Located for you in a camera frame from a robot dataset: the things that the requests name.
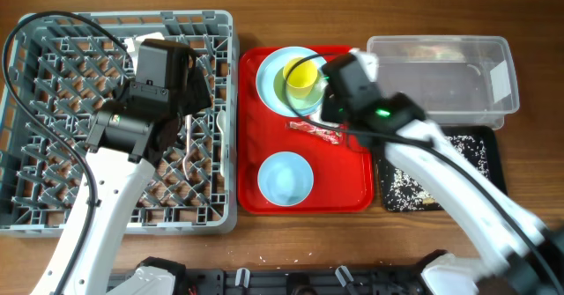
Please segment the cream plastic spoon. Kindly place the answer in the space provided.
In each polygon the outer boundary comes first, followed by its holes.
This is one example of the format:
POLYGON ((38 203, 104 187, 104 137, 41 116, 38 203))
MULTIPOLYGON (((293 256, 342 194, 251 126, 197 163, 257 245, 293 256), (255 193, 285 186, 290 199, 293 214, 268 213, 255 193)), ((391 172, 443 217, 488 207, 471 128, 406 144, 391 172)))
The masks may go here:
POLYGON ((216 124, 219 129, 220 134, 220 166, 219 172, 222 177, 226 176, 226 161, 227 161, 227 150, 225 148, 226 145, 226 137, 225 137, 225 130, 226 130, 226 111, 220 110, 216 117, 216 124))

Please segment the red snack wrapper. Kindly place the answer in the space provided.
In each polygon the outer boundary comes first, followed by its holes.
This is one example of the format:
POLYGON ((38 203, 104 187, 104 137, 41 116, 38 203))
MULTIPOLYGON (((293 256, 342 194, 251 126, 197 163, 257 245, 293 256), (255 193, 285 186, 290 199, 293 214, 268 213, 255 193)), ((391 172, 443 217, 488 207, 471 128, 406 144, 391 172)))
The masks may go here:
POLYGON ((322 129, 307 122, 289 122, 287 124, 289 129, 298 130, 312 136, 316 136, 330 144, 339 145, 343 141, 343 135, 340 132, 335 132, 329 129, 322 129))

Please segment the light blue bowl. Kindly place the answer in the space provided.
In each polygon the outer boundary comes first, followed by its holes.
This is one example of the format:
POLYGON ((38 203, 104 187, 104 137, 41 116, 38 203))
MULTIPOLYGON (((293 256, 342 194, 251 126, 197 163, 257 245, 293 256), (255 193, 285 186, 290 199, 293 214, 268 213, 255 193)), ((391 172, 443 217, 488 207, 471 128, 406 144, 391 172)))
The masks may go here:
POLYGON ((280 151, 270 155, 259 167, 257 185, 262 196, 279 207, 304 202, 314 186, 311 165, 299 154, 280 151))

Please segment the rice and food scraps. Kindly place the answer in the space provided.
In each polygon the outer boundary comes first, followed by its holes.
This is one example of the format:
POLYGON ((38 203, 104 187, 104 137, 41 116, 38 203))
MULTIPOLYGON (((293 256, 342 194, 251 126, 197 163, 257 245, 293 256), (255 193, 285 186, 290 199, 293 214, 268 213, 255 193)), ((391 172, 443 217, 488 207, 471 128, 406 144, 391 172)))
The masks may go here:
MULTIPOLYGON (((446 139, 479 172, 490 179, 486 158, 486 145, 481 137, 472 135, 446 135, 446 139)), ((395 212, 441 210, 441 205, 412 177, 391 164, 379 166, 382 203, 395 212)))

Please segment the white napkin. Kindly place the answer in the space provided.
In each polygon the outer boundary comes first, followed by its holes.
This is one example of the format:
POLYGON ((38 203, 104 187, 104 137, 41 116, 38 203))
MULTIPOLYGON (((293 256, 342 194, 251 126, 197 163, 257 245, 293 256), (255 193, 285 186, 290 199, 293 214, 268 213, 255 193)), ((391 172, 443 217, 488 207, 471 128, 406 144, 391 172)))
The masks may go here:
POLYGON ((322 109, 319 107, 317 108, 312 114, 310 114, 308 116, 308 118, 312 121, 312 122, 316 122, 316 123, 320 123, 320 124, 325 124, 325 121, 321 118, 321 112, 322 109))

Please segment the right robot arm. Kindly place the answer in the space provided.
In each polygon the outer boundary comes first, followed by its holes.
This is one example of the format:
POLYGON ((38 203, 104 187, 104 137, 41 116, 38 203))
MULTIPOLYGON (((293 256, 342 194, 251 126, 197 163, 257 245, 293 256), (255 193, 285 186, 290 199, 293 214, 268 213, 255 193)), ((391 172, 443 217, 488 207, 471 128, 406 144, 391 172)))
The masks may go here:
POLYGON ((437 256, 420 273, 433 294, 561 294, 563 231, 503 194, 405 94, 382 95, 377 59, 349 52, 322 67, 349 133, 380 145, 463 229, 477 259, 437 256))

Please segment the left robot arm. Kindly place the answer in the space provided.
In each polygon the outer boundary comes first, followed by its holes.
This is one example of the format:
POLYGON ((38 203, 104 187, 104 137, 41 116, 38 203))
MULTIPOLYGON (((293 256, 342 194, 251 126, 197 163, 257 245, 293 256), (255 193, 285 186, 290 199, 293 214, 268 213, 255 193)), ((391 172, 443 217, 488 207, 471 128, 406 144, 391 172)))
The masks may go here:
POLYGON ((90 120, 84 179, 35 294, 103 294, 127 224, 189 114, 211 106, 197 53, 147 39, 134 78, 90 120))

